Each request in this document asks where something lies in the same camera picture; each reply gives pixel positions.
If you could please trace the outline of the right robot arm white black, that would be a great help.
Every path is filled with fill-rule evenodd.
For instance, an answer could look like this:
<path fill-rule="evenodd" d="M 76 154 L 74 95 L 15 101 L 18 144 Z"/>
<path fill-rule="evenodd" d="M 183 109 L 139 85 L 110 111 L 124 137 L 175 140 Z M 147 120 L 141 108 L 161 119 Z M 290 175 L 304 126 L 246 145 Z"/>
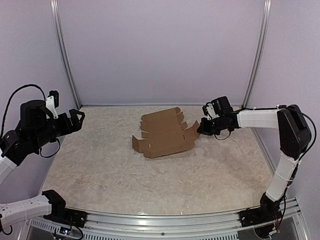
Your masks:
<path fill-rule="evenodd" d="M 204 117 L 197 132 L 202 135 L 220 135 L 221 131 L 232 132 L 240 128 L 275 129 L 279 134 L 280 158 L 272 181 L 261 196 L 256 218 L 266 222 L 278 211 L 288 187 L 298 171 L 301 158 L 308 151 L 313 134 L 306 116 L 293 104 L 274 108 L 242 108 L 207 103 L 202 107 Z"/>

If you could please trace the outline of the left aluminium corner post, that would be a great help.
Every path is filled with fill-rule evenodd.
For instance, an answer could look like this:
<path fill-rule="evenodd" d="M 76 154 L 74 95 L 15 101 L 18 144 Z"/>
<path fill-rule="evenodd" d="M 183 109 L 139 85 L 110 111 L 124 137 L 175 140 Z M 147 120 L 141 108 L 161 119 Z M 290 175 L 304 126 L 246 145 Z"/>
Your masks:
<path fill-rule="evenodd" d="M 73 102 L 76 108 L 79 110 L 82 107 L 82 104 L 74 81 L 74 76 L 72 73 L 72 68 L 67 53 L 58 1 L 50 0 L 50 8 L 52 13 L 53 25 L 55 29 L 55 35 L 57 38 L 57 44 L 60 52 L 63 69 L 66 75 L 67 84 L 69 86 Z"/>

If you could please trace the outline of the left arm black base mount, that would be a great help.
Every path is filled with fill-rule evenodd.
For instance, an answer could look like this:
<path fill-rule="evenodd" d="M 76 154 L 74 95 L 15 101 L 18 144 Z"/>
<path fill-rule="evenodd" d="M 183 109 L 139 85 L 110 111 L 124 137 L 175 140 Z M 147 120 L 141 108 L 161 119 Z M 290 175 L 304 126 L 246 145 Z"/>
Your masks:
<path fill-rule="evenodd" d="M 65 208 L 62 213 L 44 215 L 43 218 L 52 222 L 83 228 L 87 221 L 88 213 L 81 210 Z"/>

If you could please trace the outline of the front aluminium frame rail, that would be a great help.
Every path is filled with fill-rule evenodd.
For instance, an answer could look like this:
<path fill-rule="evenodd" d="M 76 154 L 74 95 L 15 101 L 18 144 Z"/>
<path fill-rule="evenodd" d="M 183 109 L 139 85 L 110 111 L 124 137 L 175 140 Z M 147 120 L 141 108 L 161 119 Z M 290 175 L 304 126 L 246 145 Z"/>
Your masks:
<path fill-rule="evenodd" d="M 296 199 L 281 205 L 280 220 L 242 226 L 238 210 L 194 215 L 129 215 L 89 211 L 81 232 L 73 228 L 62 235 L 65 225 L 37 217 L 26 223 L 22 240 L 259 240 L 259 231 L 280 224 L 268 240 L 308 240 L 306 223 Z"/>

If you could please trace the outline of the aluminium corner post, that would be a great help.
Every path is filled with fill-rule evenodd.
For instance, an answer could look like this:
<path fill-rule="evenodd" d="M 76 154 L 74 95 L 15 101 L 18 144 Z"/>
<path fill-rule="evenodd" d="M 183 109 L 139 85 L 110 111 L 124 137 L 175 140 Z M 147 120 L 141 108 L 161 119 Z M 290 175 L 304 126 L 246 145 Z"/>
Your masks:
<path fill-rule="evenodd" d="M 74 81 L 74 76 L 72 73 L 72 68 L 67 53 L 58 1 L 50 0 L 50 8 L 52 13 L 53 25 L 55 29 L 55 35 L 57 38 L 57 44 L 60 52 L 63 69 L 66 75 L 67 84 L 69 86 L 73 102 L 76 108 L 79 110 L 82 107 L 82 104 Z"/>
<path fill-rule="evenodd" d="M 271 13 L 271 6 L 272 1 L 271 0 L 265 0 L 264 6 L 263 6 L 263 13 L 262 13 L 262 19 L 260 24 L 260 30 L 259 30 L 259 36 L 258 36 L 258 42 L 257 47 L 254 55 L 253 65 L 249 76 L 248 85 L 245 91 L 244 99 L 242 102 L 242 107 L 247 107 L 250 102 L 250 98 L 252 96 L 255 82 L 257 79 L 264 46 L 265 46 L 265 40 L 268 32 L 268 26 L 269 26 L 269 19 L 270 19 L 270 13 Z"/>

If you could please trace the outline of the brown cardboard box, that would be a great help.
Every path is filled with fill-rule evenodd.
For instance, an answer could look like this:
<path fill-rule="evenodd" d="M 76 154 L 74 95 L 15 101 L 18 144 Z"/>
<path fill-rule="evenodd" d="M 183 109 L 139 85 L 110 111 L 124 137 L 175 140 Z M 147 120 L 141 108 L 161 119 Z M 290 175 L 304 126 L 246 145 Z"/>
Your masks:
<path fill-rule="evenodd" d="M 188 151 L 200 136 L 200 124 L 188 126 L 179 107 L 169 108 L 141 116 L 141 139 L 132 136 L 132 148 L 149 159 Z"/>

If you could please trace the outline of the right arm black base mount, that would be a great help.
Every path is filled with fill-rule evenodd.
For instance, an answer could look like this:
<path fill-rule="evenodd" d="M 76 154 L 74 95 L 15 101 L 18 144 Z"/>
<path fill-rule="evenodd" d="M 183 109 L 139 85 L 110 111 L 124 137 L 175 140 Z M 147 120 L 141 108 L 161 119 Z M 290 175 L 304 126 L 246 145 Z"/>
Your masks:
<path fill-rule="evenodd" d="M 243 228 L 280 220 L 282 218 L 282 212 L 279 208 L 271 213 L 263 213 L 261 207 L 247 208 L 240 211 L 238 215 Z"/>

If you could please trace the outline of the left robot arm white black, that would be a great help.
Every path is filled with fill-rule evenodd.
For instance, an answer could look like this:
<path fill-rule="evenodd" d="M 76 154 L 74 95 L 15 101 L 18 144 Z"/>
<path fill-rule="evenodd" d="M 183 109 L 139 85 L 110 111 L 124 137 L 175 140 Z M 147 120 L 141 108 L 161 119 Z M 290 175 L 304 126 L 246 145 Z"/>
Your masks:
<path fill-rule="evenodd" d="M 31 100 L 20 106 L 20 121 L 14 130 L 0 139 L 0 180 L 13 172 L 31 154 L 41 155 L 48 143 L 59 141 L 59 137 L 78 132 L 83 126 L 85 113 L 71 109 L 68 114 L 57 115 L 47 108 L 46 100 Z M 6 229 L 16 223 L 38 216 L 49 216 L 63 223 L 70 218 L 66 201 L 55 191 L 41 194 L 0 206 L 0 228 Z"/>

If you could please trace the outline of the right aluminium corner post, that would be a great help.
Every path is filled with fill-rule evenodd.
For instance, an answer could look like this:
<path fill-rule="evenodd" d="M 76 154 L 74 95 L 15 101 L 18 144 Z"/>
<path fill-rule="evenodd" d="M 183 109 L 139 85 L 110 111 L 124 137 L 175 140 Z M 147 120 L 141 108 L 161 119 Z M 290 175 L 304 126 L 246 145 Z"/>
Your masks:
<path fill-rule="evenodd" d="M 258 36 L 258 42 L 257 47 L 254 55 L 253 65 L 249 76 L 248 85 L 245 91 L 244 99 L 242 102 L 242 107 L 247 107 L 250 102 L 250 98 L 252 96 L 255 82 L 257 79 L 264 46 L 265 46 L 265 40 L 268 32 L 268 26 L 269 26 L 269 19 L 270 19 L 270 13 L 271 13 L 271 6 L 272 1 L 271 0 L 265 0 L 264 6 L 263 6 L 263 13 L 262 13 L 262 19 L 260 24 L 260 30 L 259 30 L 259 36 Z"/>

